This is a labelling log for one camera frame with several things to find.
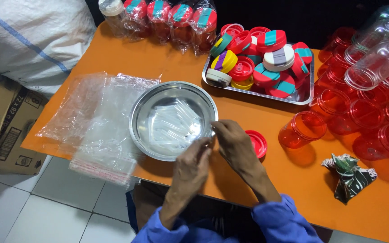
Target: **metal tray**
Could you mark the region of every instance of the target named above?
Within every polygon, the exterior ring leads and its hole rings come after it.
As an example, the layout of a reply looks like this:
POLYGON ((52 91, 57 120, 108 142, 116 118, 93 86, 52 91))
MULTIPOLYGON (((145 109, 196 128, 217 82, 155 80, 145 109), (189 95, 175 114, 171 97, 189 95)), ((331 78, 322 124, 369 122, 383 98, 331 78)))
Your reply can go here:
POLYGON ((254 96, 259 96, 259 97, 265 97, 267 99, 274 99, 274 100, 279 100, 283 101, 286 103, 291 103, 299 106, 307 105, 313 100, 314 97, 314 86, 315 86, 315 55, 312 52, 312 62, 308 65, 308 69, 310 70, 310 82, 305 82, 303 85, 301 85, 295 92, 293 92, 291 95, 289 95, 286 98, 278 98, 262 93, 256 93, 253 91, 248 91, 248 90, 240 90, 237 88, 234 88, 232 86, 227 86, 224 87, 223 85, 216 83, 216 82, 211 82, 207 80, 206 78, 206 73, 207 69, 211 67, 211 63, 214 61, 214 58, 212 58, 211 55, 208 55, 207 61, 205 63, 204 69, 202 71, 202 79, 205 83, 207 83, 210 86, 214 86, 217 88, 222 88, 226 90, 231 90, 231 91, 236 91, 240 93, 246 93, 249 95, 254 95, 254 96))

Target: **patterned cloth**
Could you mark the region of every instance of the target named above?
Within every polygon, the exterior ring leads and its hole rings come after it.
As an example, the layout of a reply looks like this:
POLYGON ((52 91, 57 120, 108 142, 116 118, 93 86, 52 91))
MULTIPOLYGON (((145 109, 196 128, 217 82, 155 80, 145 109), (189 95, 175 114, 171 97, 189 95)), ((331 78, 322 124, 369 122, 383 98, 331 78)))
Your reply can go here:
POLYGON ((374 169, 359 167, 357 165, 359 159, 351 157, 349 154, 335 156, 332 153, 331 156, 331 159, 322 161, 321 165, 329 169, 336 169, 340 175, 334 197, 345 205, 378 177, 374 169))

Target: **cardboard box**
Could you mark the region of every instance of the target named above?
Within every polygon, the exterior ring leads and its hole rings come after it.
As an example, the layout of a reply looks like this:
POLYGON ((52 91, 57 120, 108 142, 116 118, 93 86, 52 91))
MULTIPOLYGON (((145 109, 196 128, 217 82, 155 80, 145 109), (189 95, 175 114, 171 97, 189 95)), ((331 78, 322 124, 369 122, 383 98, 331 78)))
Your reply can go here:
POLYGON ((0 82, 0 174, 38 174, 46 154, 20 147, 48 100, 12 81, 0 82))

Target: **person's right hand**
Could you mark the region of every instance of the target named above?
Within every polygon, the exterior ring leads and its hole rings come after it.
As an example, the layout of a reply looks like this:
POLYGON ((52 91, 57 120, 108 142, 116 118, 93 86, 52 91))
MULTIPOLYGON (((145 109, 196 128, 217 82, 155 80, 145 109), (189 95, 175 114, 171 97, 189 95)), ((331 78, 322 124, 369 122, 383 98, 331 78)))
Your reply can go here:
POLYGON ((238 173, 249 173, 260 168, 250 137, 241 126, 232 120, 211 123, 219 140, 221 156, 238 173))
POLYGON ((270 181, 267 172, 256 156, 250 137, 232 120, 211 123, 219 140, 221 156, 251 187, 258 201, 281 202, 281 196, 270 181))

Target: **barcode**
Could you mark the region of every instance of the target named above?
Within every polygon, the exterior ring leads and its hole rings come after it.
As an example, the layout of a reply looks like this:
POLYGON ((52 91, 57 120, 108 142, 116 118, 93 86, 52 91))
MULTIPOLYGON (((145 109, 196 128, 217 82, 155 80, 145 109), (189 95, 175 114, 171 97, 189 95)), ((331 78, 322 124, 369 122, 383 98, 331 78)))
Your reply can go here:
POLYGON ((0 160, 6 161, 22 130, 11 127, 0 146, 0 160))

